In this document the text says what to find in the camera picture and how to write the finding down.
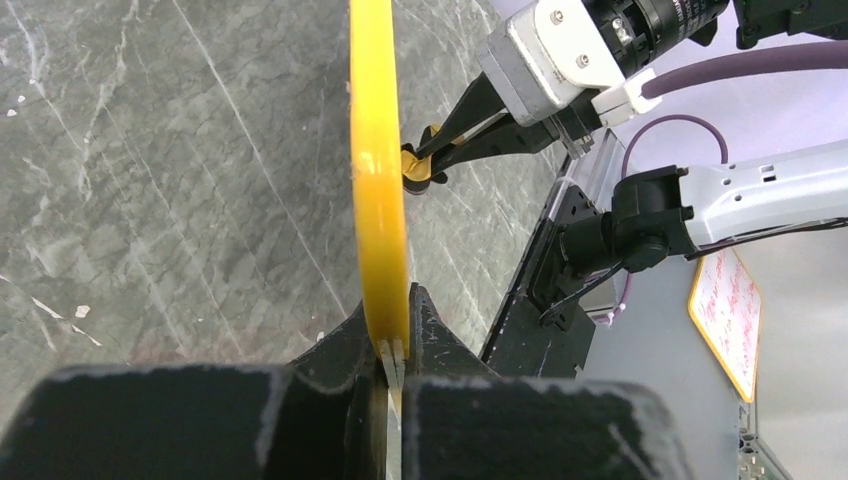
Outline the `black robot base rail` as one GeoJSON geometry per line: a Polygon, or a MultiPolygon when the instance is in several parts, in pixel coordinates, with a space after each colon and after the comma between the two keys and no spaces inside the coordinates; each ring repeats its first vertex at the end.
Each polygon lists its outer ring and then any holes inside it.
{"type": "Polygon", "coordinates": [[[567,157],[543,203],[481,356],[506,376],[575,377],[584,367],[595,329],[621,302],[627,274],[620,272],[571,303],[552,324],[542,314],[556,301],[593,280],[574,278],[562,256],[558,233],[611,207],[621,178],[625,147],[615,132],[598,131],[586,156],[567,157]]]}

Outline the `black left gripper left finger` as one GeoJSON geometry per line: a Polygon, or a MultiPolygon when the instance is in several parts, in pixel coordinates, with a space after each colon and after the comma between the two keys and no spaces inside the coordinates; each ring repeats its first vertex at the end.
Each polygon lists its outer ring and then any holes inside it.
{"type": "Polygon", "coordinates": [[[287,364],[75,365],[24,398],[5,479],[382,479],[387,387],[353,314],[287,364]]]}

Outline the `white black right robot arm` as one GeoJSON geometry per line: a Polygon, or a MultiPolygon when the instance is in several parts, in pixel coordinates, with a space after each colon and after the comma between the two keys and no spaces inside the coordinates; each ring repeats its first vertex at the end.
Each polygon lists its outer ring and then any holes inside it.
{"type": "MultiPolygon", "coordinates": [[[[665,94],[716,81],[847,65],[843,1],[738,1],[737,52],[664,74],[650,65],[684,41],[708,45],[723,1],[533,1],[487,38],[481,74],[442,126],[402,149],[410,192],[478,159],[573,157],[591,134],[655,108],[665,94]]],[[[508,317],[564,327],[581,297],[613,275],[681,255],[697,259],[760,238],[847,222],[847,148],[832,144],[713,167],[624,174],[604,213],[542,223],[512,288],[508,317]]]]}

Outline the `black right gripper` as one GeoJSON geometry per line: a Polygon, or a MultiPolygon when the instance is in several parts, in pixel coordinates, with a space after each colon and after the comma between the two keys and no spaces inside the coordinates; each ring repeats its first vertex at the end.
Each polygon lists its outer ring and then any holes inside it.
{"type": "Polygon", "coordinates": [[[847,0],[595,0],[583,5],[626,77],[685,40],[710,45],[718,17],[729,7],[737,18],[740,50],[780,34],[847,38],[847,0]]]}

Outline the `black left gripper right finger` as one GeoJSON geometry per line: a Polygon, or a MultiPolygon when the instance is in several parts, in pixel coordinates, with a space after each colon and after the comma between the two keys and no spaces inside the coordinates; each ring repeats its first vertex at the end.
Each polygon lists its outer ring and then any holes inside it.
{"type": "Polygon", "coordinates": [[[665,402],[638,384],[500,376],[409,291],[405,479],[689,479],[665,402]]]}

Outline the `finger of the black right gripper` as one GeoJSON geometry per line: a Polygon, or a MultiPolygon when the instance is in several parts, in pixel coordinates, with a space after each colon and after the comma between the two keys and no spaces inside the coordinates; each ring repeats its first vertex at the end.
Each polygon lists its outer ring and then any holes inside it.
{"type": "Polygon", "coordinates": [[[415,150],[415,156],[425,159],[450,146],[459,136],[468,140],[504,116],[505,105],[485,74],[473,80],[453,107],[441,129],[428,142],[415,150]]]}
{"type": "Polygon", "coordinates": [[[599,128],[599,117],[589,110],[564,109],[529,127],[520,126],[507,115],[472,138],[437,151],[431,160],[431,180],[446,183],[447,170],[461,163],[503,155],[536,154],[555,141],[577,141],[599,128]]]}

